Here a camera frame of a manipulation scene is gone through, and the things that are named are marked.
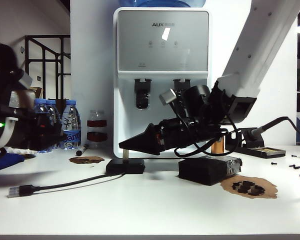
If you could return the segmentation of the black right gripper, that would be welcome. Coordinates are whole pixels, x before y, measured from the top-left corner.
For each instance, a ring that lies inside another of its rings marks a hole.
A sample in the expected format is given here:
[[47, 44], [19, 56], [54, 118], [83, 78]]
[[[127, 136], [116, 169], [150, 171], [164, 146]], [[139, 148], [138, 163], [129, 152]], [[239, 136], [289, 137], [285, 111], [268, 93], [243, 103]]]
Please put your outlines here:
[[164, 119], [149, 124], [144, 132], [119, 143], [119, 147], [151, 155], [173, 148], [185, 148], [220, 136], [220, 126], [204, 124], [191, 118]]

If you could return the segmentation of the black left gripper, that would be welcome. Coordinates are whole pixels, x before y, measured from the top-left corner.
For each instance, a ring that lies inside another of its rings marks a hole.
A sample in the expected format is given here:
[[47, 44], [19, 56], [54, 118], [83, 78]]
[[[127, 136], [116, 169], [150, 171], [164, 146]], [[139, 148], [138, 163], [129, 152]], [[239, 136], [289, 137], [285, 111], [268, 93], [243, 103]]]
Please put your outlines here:
[[44, 114], [42, 113], [35, 113], [28, 109], [15, 109], [12, 116], [17, 118], [17, 121], [6, 147], [41, 151], [45, 146], [43, 152], [51, 152], [67, 138], [62, 130], [60, 119], [49, 121], [43, 131], [41, 125], [44, 124]]

